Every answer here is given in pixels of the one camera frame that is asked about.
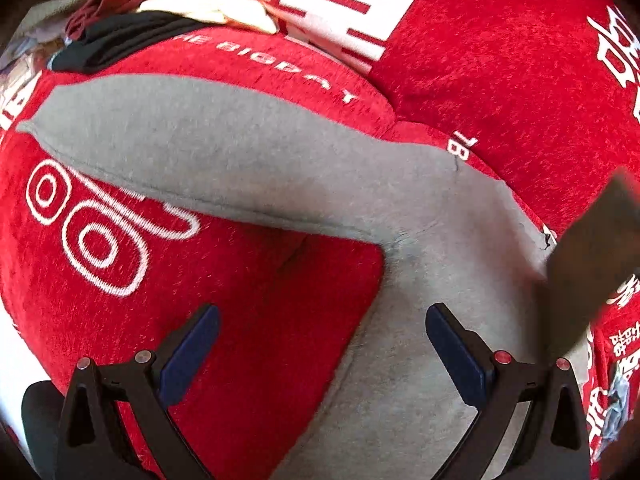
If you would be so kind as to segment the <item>black folded garment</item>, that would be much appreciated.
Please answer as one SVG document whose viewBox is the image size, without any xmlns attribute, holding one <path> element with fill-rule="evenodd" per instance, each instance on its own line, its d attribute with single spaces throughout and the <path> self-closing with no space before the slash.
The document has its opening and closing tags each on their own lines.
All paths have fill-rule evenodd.
<svg viewBox="0 0 640 480">
<path fill-rule="evenodd" d="M 162 11 L 109 16 L 58 51 L 49 68 L 55 73 L 93 75 L 153 44 L 206 27 L 207 23 Z"/>
</svg>

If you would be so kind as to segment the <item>cream folded cloth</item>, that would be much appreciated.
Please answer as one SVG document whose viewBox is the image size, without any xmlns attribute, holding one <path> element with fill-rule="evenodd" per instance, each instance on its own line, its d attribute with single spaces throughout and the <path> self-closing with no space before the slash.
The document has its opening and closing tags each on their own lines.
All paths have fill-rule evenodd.
<svg viewBox="0 0 640 480">
<path fill-rule="evenodd" d="M 274 35 L 278 26 L 258 0 L 145 0 L 137 12 L 166 12 L 190 20 Z"/>
</svg>

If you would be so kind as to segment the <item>grey crumpled cloth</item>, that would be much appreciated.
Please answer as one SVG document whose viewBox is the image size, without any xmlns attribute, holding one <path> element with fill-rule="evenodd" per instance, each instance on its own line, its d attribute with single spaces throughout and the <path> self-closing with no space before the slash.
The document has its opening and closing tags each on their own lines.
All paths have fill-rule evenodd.
<svg viewBox="0 0 640 480">
<path fill-rule="evenodd" d="M 630 374 L 618 366 L 607 389 L 594 388 L 587 412 L 591 458 L 598 460 L 602 452 L 620 436 L 629 419 Z"/>
</svg>

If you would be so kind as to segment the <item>red printed pillow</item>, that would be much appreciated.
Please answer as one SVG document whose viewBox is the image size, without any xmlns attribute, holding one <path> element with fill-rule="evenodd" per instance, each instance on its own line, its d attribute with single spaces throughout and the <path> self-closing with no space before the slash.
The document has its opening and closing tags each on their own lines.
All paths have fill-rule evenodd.
<svg viewBox="0 0 640 480">
<path fill-rule="evenodd" d="M 639 169 L 639 39 L 612 0 L 262 0 L 288 36 L 472 151 L 555 232 Z"/>
</svg>

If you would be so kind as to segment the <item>grey knit garment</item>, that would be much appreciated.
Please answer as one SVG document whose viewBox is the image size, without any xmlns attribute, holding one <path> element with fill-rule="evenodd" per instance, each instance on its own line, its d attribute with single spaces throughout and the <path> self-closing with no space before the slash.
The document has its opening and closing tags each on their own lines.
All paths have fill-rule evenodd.
<svg viewBox="0 0 640 480">
<path fill-rule="evenodd" d="M 103 182 L 214 216 L 383 248 L 386 271 L 279 479 L 424 479 L 471 420 L 424 334 L 446 301 L 536 356 L 530 288 L 552 244 L 506 185 L 231 84 L 114 75 L 54 89 L 18 130 Z"/>
</svg>

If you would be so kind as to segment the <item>red printed bed blanket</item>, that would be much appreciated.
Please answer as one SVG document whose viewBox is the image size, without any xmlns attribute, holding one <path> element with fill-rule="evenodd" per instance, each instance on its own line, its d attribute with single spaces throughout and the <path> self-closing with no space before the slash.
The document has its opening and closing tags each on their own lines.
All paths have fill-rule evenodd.
<svg viewBox="0 0 640 480">
<path fill-rule="evenodd" d="M 93 75 L 44 70 L 1 143 L 2 301 L 60 389 L 84 356 L 111 364 L 157 349 L 216 304 L 219 339 L 172 414 L 217 479 L 279 479 L 378 298 L 383 248 L 162 202 L 82 174 L 18 130 L 59 86 L 114 75 L 231 84 L 378 140 L 440 148 L 504 183 L 552 249 L 568 228 L 546 226 L 470 136 L 400 118 L 358 70 L 288 35 L 207 27 Z"/>
</svg>

